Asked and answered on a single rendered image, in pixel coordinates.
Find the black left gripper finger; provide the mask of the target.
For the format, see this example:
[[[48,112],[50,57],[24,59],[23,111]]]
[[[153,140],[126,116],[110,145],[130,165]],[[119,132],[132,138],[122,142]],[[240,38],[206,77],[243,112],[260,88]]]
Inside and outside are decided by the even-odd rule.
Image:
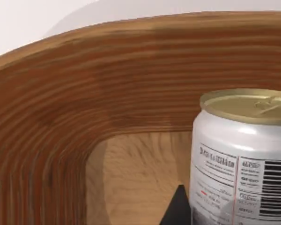
[[[159,225],[191,225],[191,207],[184,185],[178,185]]]

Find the white can with gold lid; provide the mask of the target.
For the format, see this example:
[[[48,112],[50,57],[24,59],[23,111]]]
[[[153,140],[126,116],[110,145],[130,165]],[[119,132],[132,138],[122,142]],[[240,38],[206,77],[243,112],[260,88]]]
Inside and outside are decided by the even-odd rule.
[[[200,106],[191,225],[281,225],[281,91],[216,90]]]

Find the wooden basket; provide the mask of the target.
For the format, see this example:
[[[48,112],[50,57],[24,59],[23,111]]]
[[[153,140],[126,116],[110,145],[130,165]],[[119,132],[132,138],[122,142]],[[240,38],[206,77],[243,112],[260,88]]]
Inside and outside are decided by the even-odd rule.
[[[0,56],[0,225],[160,225],[203,93],[281,90],[281,12],[106,22]]]

